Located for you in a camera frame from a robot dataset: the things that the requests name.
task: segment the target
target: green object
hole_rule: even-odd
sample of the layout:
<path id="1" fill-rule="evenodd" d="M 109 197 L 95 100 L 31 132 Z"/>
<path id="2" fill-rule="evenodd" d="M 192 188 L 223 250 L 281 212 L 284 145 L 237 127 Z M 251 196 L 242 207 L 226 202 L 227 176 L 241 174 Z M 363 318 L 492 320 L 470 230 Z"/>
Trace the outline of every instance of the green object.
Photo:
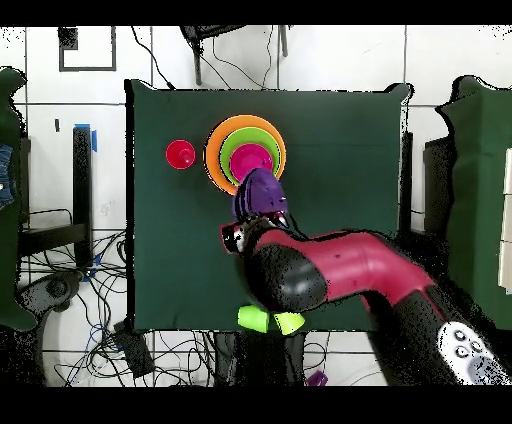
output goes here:
<path id="1" fill-rule="evenodd" d="M 229 160 L 233 152 L 243 144 L 254 143 L 267 149 L 272 157 L 272 172 L 277 174 L 279 169 L 279 147 L 276 140 L 267 131 L 261 128 L 246 127 L 233 131 L 222 143 L 220 149 L 220 166 L 224 175 L 234 185 L 239 185 L 240 182 L 233 176 L 229 169 Z"/>
<path id="2" fill-rule="evenodd" d="M 238 309 L 251 300 L 240 260 L 226 253 L 219 233 L 234 220 L 232 196 L 211 182 L 201 163 L 177 171 L 165 159 L 169 140 L 188 140 L 202 151 L 212 129 L 230 116 L 260 116 L 282 135 L 287 160 L 280 181 L 301 231 L 395 233 L 407 84 L 387 93 L 160 91 L 139 81 L 131 86 L 137 329 L 240 330 Z M 303 316 L 304 331 L 372 329 L 358 296 Z"/>
<path id="3" fill-rule="evenodd" d="M 446 232 L 448 275 L 498 328 L 511 330 L 512 296 L 498 286 L 498 271 L 512 91 L 482 84 L 475 77 L 461 78 L 453 101 L 440 108 L 453 126 L 457 150 Z"/>
<path id="4" fill-rule="evenodd" d="M 9 100 L 26 83 L 21 72 L 12 68 L 0 69 L 0 143 L 13 148 L 13 166 L 16 187 L 20 183 L 20 125 L 21 115 L 11 108 Z M 20 228 L 21 201 L 19 195 L 13 203 L 0 210 L 0 325 L 20 331 L 33 329 L 37 320 L 15 300 L 19 278 L 18 230 Z"/>
<path id="5" fill-rule="evenodd" d="M 250 330 L 266 333 L 268 329 L 269 315 L 254 305 L 242 306 L 238 310 L 238 325 Z"/>
<path id="6" fill-rule="evenodd" d="M 289 334 L 294 333 L 302 327 L 305 322 L 304 317 L 301 314 L 292 314 L 290 312 L 275 314 L 274 319 L 276 320 L 281 333 L 283 333 L 283 336 L 288 336 Z"/>

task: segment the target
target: black chair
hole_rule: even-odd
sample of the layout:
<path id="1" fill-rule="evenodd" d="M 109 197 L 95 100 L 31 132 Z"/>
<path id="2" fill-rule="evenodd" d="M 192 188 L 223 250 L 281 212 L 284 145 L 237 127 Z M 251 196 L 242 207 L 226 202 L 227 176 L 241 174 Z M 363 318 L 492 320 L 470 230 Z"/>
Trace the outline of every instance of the black chair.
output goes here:
<path id="1" fill-rule="evenodd" d="M 201 55 L 203 48 L 201 42 L 210 37 L 224 34 L 242 28 L 245 25 L 198 25 L 198 26 L 180 26 L 181 33 L 194 52 L 194 64 L 196 68 L 196 84 L 201 85 Z M 288 56 L 288 44 L 286 40 L 286 25 L 279 25 L 279 36 L 283 46 L 283 56 Z"/>

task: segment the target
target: power cord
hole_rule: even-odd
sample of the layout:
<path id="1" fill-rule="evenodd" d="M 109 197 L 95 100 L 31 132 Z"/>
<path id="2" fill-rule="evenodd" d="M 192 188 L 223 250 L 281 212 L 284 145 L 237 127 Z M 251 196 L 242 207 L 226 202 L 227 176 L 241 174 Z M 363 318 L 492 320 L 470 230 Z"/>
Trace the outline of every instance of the power cord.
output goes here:
<path id="1" fill-rule="evenodd" d="M 268 44 L 267 44 L 267 52 L 268 52 L 268 57 L 270 59 L 270 65 L 267 69 L 267 71 L 265 72 L 265 77 L 263 78 L 263 85 L 262 84 L 259 84 L 257 83 L 256 81 L 254 81 L 249 75 L 247 75 L 243 69 L 241 69 L 240 67 L 238 67 L 237 65 L 235 65 L 234 63 L 231 63 L 227 60 L 224 60 L 224 59 L 220 59 L 219 57 L 217 57 L 216 53 L 215 53 L 215 38 L 213 38 L 213 42 L 212 42 L 212 51 L 213 51 L 213 56 L 215 57 L 215 59 L 217 59 L 219 62 L 223 62 L 223 63 L 227 63 L 228 65 L 231 65 L 233 67 L 235 67 L 236 69 L 238 69 L 242 74 L 244 74 L 251 82 L 253 82 L 254 84 L 256 84 L 258 87 L 261 87 L 263 90 L 268 90 L 268 88 L 265 87 L 265 79 L 267 77 L 267 73 L 268 71 L 270 71 L 270 68 L 272 67 L 272 56 L 270 54 L 270 51 L 268 49 L 268 46 L 270 44 L 270 40 L 272 38 L 272 32 L 274 31 L 274 25 L 272 25 L 272 30 L 270 31 L 270 37 L 268 39 Z"/>
<path id="2" fill-rule="evenodd" d="M 272 67 L 272 55 L 270 54 L 269 46 L 270 46 L 270 40 L 272 39 L 272 33 L 274 32 L 274 25 L 272 25 L 272 30 L 270 31 L 270 36 L 268 37 L 268 43 L 267 43 L 267 52 L 268 52 L 268 58 L 269 58 L 269 65 L 267 72 L 265 72 L 265 76 L 263 77 L 263 87 L 265 87 L 265 80 L 267 79 L 268 71 L 270 71 L 270 68 Z"/>
<path id="3" fill-rule="evenodd" d="M 192 44 L 190 44 L 190 42 L 189 42 L 186 38 L 185 38 L 185 41 L 187 42 L 187 44 L 188 44 L 188 46 L 190 47 L 190 49 L 192 50 L 192 52 L 193 52 L 194 54 L 196 54 L 196 52 L 195 52 L 194 47 L 192 46 Z M 206 62 L 206 64 L 207 64 L 210 68 L 212 68 L 212 69 L 215 71 L 215 73 L 219 76 L 219 78 L 222 80 L 222 82 L 223 82 L 224 84 L 226 84 L 226 87 L 228 87 L 228 88 L 231 90 L 231 87 L 230 87 L 230 86 L 229 86 L 229 84 L 226 82 L 226 80 L 225 80 L 224 78 L 222 78 L 222 75 L 221 75 L 221 74 L 219 74 L 219 72 L 217 71 L 217 69 L 215 69 L 215 68 L 210 64 L 210 62 L 208 62 L 208 61 L 203 57 L 203 51 L 204 51 L 204 49 L 203 49 L 202 47 L 200 47 L 199 51 L 197 52 L 198 56 L 199 56 L 199 57 L 200 57 L 204 62 Z"/>
<path id="4" fill-rule="evenodd" d="M 167 78 L 165 78 L 163 76 L 163 74 L 160 72 L 160 68 L 158 67 L 158 62 L 156 61 L 156 58 L 155 56 L 153 55 L 153 52 L 151 50 L 149 50 L 144 44 L 142 44 L 138 37 L 137 37 L 137 33 L 135 32 L 135 28 L 133 26 L 130 26 L 130 28 L 132 29 L 132 33 L 133 33 L 133 37 L 135 38 L 135 42 L 141 46 L 144 50 L 146 50 L 150 55 L 151 55 L 151 58 L 153 59 L 153 61 L 155 62 L 155 66 L 156 66 L 156 70 L 158 72 L 158 74 L 163 78 L 163 80 L 165 81 L 165 83 L 167 84 L 167 87 L 169 87 L 171 90 L 175 90 L 176 87 L 174 85 L 172 85 L 169 81 L 167 81 Z"/>

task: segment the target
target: green cup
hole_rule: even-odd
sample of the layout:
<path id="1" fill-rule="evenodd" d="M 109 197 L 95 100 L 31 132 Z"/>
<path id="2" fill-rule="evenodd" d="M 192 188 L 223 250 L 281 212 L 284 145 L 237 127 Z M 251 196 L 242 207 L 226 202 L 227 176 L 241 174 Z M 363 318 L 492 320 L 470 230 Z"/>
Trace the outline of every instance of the green cup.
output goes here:
<path id="1" fill-rule="evenodd" d="M 242 306 L 238 310 L 238 325 L 250 330 L 266 333 L 269 315 L 254 305 Z"/>
<path id="2" fill-rule="evenodd" d="M 275 314 L 274 319 L 284 336 L 297 331 L 306 322 L 301 314 L 293 314 L 290 312 Z"/>

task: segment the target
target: floor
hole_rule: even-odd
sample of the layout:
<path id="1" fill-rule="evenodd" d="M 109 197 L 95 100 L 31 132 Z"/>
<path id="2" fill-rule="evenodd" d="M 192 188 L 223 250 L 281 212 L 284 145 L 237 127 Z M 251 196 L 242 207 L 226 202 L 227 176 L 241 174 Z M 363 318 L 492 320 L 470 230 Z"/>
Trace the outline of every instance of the floor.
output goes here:
<path id="1" fill-rule="evenodd" d="M 139 41 L 156 57 L 160 72 L 177 88 L 197 88 L 194 62 L 189 46 L 178 27 L 136 27 Z M 109 27 L 79 27 L 79 46 L 64 54 L 66 67 L 110 66 L 112 47 Z M 422 165 L 423 144 L 443 137 L 448 129 L 434 107 L 448 101 L 452 82 L 461 75 L 473 74 L 496 87 L 512 85 L 511 26 L 302 26 L 287 31 L 289 56 L 280 57 L 279 88 L 284 90 L 384 90 L 392 83 L 408 82 L 414 86 L 408 117 L 404 122 L 414 133 L 413 228 L 422 229 L 424 190 Z M 247 26 L 215 40 L 218 58 L 242 68 L 266 87 L 277 88 L 277 26 Z M 218 74 L 232 88 L 259 89 L 232 65 L 220 62 L 212 53 L 212 39 L 204 43 L 201 62 L 204 89 L 225 88 Z M 28 84 L 14 94 L 16 108 L 23 115 L 32 139 L 30 162 L 31 211 L 64 208 L 72 211 L 72 138 L 77 123 L 89 123 L 97 131 L 97 152 L 93 153 L 94 238 L 104 239 L 126 227 L 125 195 L 125 94 L 123 80 L 138 78 L 156 88 L 166 88 L 149 53 L 134 39 L 130 27 L 116 28 L 117 71 L 59 72 L 57 28 L 0 28 L 0 65 L 9 65 L 26 73 Z M 58 119 L 59 131 L 55 120 Z M 33 215 L 32 227 L 66 224 L 65 212 Z M 97 251 L 109 239 L 98 242 Z M 25 263 L 20 284 L 44 275 L 47 267 L 36 259 Z M 53 253 L 50 261 L 63 261 Z M 123 266 L 115 248 L 110 248 L 104 263 Z M 98 272 L 104 281 L 109 276 Z M 90 319 L 97 322 L 97 296 L 89 282 L 82 283 L 80 295 L 87 305 Z M 109 294 L 112 322 L 126 313 L 126 281 L 118 278 Z M 52 313 L 44 338 L 44 361 L 49 383 L 64 384 L 71 373 L 69 365 L 79 363 L 88 343 L 91 326 L 85 317 L 84 304 L 74 298 L 64 313 Z M 189 355 L 194 342 L 191 332 L 157 332 L 145 336 L 157 365 L 164 370 L 195 369 L 201 365 L 197 354 Z M 332 333 L 327 345 L 326 333 L 310 333 L 304 365 L 324 369 L 329 385 L 385 385 L 366 334 Z M 181 344 L 169 353 L 169 346 Z M 316 366 L 327 349 L 325 363 Z M 126 368 L 117 362 L 119 371 Z M 105 362 L 102 374 L 111 375 L 112 365 Z M 155 373 L 133 380 L 120 377 L 125 385 L 169 386 L 181 375 Z M 85 367 L 77 373 L 75 385 L 115 386 L 118 378 L 99 378 Z M 205 384 L 204 366 L 191 373 L 196 384 Z"/>

